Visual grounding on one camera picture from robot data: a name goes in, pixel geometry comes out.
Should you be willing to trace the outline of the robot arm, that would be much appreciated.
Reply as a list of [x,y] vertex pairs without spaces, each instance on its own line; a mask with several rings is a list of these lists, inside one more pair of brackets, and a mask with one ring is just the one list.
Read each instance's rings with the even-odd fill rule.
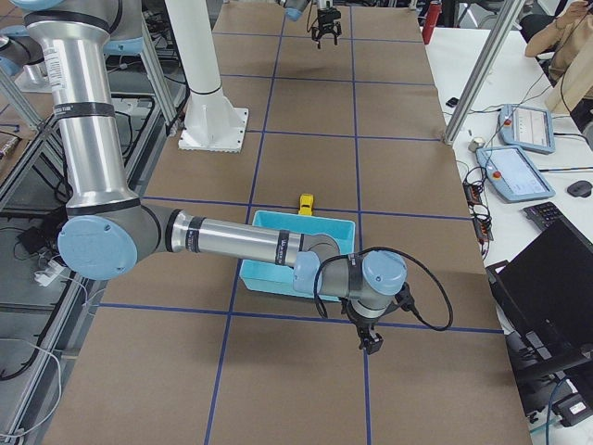
[[73,194],[57,245],[68,267],[94,280],[129,272],[157,252],[214,253],[289,267],[297,291],[333,296],[363,350],[382,346],[375,325],[412,297],[403,258],[390,248],[343,255],[328,235],[305,235],[146,206],[126,178],[104,49],[135,29],[136,1],[22,1],[26,30],[41,47]]
[[322,47],[322,39],[326,35],[331,35],[334,45],[338,45],[342,35],[342,15],[332,0],[276,0],[275,3],[284,9],[285,16],[292,21],[298,21],[305,10],[309,10],[307,32],[318,48]]

